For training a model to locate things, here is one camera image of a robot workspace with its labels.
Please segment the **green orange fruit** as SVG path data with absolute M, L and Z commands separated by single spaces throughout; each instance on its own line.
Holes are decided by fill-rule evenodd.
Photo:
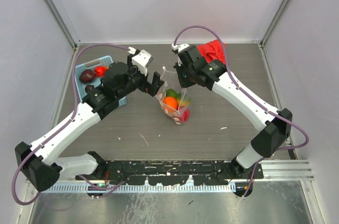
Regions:
M 171 88 L 168 88 L 166 90 L 166 97 L 173 97 L 176 98 L 177 97 L 177 92 Z

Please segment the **clear dotted zip bag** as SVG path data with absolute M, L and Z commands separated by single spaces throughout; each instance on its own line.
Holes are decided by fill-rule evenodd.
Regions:
M 164 85 L 160 87 L 156 98 L 163 110 L 176 124 L 187 123 L 190 117 L 191 97 L 186 88 L 179 84 L 176 71 L 162 67 L 160 75 Z

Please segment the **small dark plum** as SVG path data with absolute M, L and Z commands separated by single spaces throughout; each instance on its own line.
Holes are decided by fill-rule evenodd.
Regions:
M 86 94 L 88 94 L 90 91 L 92 91 L 95 88 L 94 85 L 86 85 L 84 88 L 84 91 Z

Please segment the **dark red apple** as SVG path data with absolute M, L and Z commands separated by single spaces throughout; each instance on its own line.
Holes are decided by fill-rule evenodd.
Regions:
M 95 72 L 93 72 L 90 69 L 86 69 L 84 70 L 81 75 L 79 76 L 79 80 L 80 82 L 87 84 L 87 83 L 91 83 L 92 81 L 94 81 L 96 79 L 96 74 Z

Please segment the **yellow green mango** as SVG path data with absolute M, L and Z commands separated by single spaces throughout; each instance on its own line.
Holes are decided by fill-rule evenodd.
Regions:
M 187 93 L 187 91 L 174 92 L 173 97 L 177 101 L 177 105 L 178 105 L 177 110 L 179 112 L 185 111 L 191 104 L 191 97 Z

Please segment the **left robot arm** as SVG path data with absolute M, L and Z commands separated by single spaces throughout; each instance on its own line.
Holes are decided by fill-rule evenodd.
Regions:
M 67 118 L 47 134 L 15 147 L 21 172 L 38 192 L 52 187 L 60 178 L 89 175 L 95 180 L 104 177 L 106 163 L 95 152 L 82 156 L 61 158 L 60 154 L 83 132 L 99 123 L 119 107 L 122 98 L 135 90 L 155 96 L 163 85 L 160 74 L 155 72 L 148 82 L 148 66 L 152 56 L 145 50 L 130 54 L 126 63 L 113 62 L 101 79 Z

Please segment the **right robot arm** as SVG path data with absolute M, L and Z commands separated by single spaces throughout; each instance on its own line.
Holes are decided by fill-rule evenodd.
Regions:
M 262 158 L 270 158 L 290 136 L 292 113 L 279 111 L 264 102 L 230 72 L 226 65 L 215 59 L 207 62 L 194 45 L 172 45 L 178 61 L 174 65 L 180 86 L 206 87 L 230 102 L 258 131 L 232 161 L 231 170 L 238 178 L 245 178 L 251 167 Z

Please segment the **red cloth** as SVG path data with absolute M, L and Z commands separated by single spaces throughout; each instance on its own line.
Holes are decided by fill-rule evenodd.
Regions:
M 207 62 L 220 60 L 223 64 L 226 64 L 223 47 L 226 47 L 226 44 L 220 44 L 220 42 L 215 39 L 208 43 L 198 45 L 198 50 L 201 56 L 203 56 Z

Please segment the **light blue plastic basket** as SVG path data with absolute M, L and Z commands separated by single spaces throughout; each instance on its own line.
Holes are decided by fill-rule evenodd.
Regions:
M 101 78 L 104 75 L 104 69 L 108 68 L 113 63 L 111 56 L 103 56 L 98 59 L 76 65 L 75 67 L 75 85 L 78 92 L 78 98 L 80 101 L 87 95 L 87 92 L 90 90 L 88 85 L 97 87 L 101 83 Z M 89 77 L 82 80 L 81 75 L 84 75 L 83 72 L 87 72 Z

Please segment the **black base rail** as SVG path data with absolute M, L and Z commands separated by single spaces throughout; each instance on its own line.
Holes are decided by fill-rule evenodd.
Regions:
M 84 177 L 110 184 L 125 181 L 128 185 L 148 183 L 151 186 L 184 185 L 191 178 L 193 185 L 199 186 L 227 185 L 229 181 L 249 179 L 252 173 L 255 179 L 264 177 L 260 165 L 239 173 L 231 162 L 225 160 L 114 160 L 100 163 L 98 171 Z

